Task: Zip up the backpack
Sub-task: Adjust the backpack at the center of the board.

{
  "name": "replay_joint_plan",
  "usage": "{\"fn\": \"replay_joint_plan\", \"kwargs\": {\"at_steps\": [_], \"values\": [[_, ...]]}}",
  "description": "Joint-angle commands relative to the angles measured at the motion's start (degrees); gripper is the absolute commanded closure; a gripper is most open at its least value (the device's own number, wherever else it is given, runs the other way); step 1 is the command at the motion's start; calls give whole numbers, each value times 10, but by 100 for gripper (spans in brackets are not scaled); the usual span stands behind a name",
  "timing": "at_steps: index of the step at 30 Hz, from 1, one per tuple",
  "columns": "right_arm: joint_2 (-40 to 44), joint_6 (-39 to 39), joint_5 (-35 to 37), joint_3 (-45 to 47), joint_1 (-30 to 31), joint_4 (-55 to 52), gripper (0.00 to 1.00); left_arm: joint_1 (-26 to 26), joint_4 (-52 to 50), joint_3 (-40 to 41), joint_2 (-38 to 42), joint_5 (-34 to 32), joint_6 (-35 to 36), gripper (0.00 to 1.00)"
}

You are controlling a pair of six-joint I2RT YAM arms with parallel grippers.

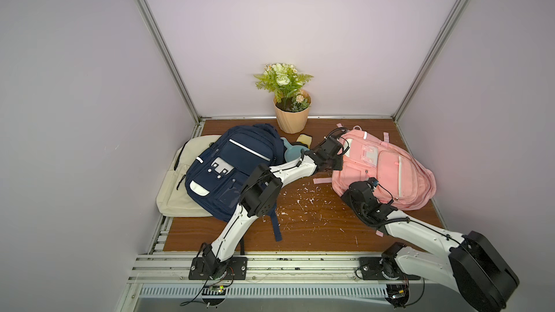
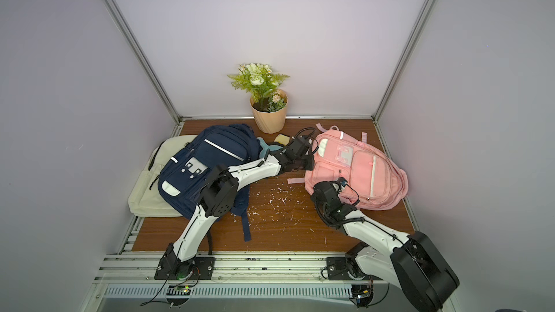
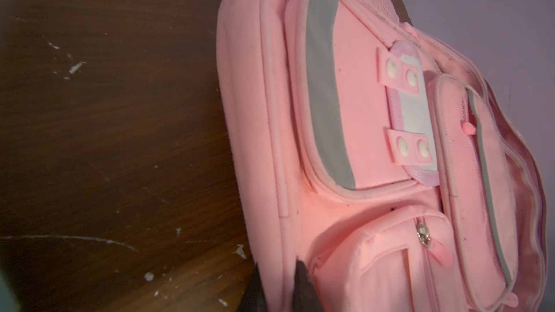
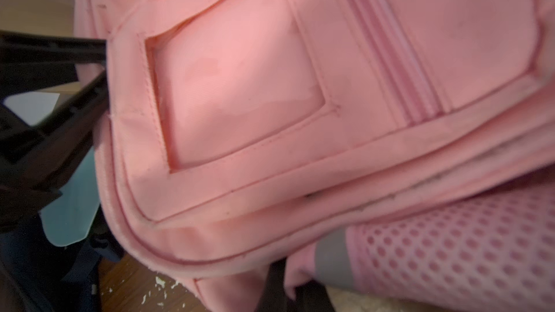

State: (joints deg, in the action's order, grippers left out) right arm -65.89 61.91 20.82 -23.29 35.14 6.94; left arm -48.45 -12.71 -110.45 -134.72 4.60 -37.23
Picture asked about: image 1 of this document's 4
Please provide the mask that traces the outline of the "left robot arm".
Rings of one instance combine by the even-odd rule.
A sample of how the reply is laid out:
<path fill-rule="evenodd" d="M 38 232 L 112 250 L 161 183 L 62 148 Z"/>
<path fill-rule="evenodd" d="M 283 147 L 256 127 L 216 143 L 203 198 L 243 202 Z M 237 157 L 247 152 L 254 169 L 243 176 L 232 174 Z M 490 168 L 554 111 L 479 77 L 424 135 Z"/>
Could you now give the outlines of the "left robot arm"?
<path fill-rule="evenodd" d="M 284 186 L 324 170 L 340 170 L 348 152 L 341 137 L 345 127 L 332 130 L 316 147 L 294 161 L 280 166 L 257 166 L 242 187 L 238 205 L 222 233 L 202 247 L 201 259 L 206 276 L 215 277 L 226 270 L 245 233 L 258 218 L 270 213 Z"/>

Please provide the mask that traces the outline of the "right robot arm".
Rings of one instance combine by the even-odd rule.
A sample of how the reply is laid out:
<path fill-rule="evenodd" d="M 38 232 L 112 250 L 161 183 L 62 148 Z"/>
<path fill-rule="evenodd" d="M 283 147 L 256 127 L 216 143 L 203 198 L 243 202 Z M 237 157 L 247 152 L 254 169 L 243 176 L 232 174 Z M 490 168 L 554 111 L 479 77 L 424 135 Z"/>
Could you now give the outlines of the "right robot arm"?
<path fill-rule="evenodd" d="M 381 255 L 379 276 L 418 276 L 459 293 L 476 311 L 501 311 L 520 280 L 484 235 L 462 234 L 418 220 L 374 196 L 376 179 L 352 183 L 341 200 L 364 225 L 397 238 Z"/>

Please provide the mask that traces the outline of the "navy blue backpack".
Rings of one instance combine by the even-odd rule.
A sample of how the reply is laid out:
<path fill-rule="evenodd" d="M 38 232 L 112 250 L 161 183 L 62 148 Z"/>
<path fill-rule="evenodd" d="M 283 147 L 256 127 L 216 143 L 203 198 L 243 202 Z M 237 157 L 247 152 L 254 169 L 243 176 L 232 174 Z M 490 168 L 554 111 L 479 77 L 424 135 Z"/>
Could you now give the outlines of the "navy blue backpack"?
<path fill-rule="evenodd" d="M 214 218 L 228 222 L 254 169 L 285 163 L 285 151 L 270 124 L 232 127 L 196 156 L 178 187 Z"/>

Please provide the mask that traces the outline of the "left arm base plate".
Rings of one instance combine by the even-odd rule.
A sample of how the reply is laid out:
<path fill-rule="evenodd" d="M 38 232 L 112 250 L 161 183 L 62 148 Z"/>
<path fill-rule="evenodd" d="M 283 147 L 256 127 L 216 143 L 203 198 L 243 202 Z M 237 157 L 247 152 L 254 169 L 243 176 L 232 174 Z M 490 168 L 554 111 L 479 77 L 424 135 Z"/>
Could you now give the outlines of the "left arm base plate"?
<path fill-rule="evenodd" d="M 204 257 L 194 258 L 189 270 L 189 280 L 245 280 L 247 276 L 248 258 L 231 257 L 219 262 Z"/>

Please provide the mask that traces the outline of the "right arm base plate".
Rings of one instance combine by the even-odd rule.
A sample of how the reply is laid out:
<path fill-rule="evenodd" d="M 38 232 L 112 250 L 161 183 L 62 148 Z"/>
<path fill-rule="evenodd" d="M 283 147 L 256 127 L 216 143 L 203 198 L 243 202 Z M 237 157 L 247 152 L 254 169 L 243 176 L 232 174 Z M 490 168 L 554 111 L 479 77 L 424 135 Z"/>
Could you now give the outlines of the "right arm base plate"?
<path fill-rule="evenodd" d="M 382 257 L 360 257 L 354 272 L 360 280 L 419 281 L 421 277 L 406 274 L 395 263 L 384 261 Z"/>

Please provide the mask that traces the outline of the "cream white backpack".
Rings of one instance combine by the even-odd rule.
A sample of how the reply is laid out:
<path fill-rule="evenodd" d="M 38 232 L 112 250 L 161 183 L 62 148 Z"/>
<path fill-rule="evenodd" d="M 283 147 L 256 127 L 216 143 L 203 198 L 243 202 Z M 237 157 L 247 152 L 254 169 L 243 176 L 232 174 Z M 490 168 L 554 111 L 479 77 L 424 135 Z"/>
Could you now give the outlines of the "cream white backpack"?
<path fill-rule="evenodd" d="M 220 135 L 196 137 L 177 150 L 156 197 L 156 205 L 163 216 L 172 218 L 212 216 L 187 194 L 184 179 L 197 156 L 200 156 L 219 138 Z"/>

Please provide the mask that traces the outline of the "pink backpack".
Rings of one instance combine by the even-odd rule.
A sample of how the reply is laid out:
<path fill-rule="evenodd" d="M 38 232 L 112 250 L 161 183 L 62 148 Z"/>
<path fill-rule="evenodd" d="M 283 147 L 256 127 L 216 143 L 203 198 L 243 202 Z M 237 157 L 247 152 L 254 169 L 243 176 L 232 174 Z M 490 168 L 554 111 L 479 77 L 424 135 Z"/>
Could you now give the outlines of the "pink backpack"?
<path fill-rule="evenodd" d="M 341 197 L 351 183 L 374 177 L 380 183 L 374 196 L 382 203 L 392 201 L 396 211 L 421 209 L 436 194 L 433 173 L 406 150 L 390 143 L 387 132 L 381 140 L 356 126 L 343 138 L 349 144 L 343 169 L 333 171 L 330 178 L 315 179 L 315 184 L 329 183 Z M 380 235 L 386 233 L 385 225 L 374 229 Z"/>

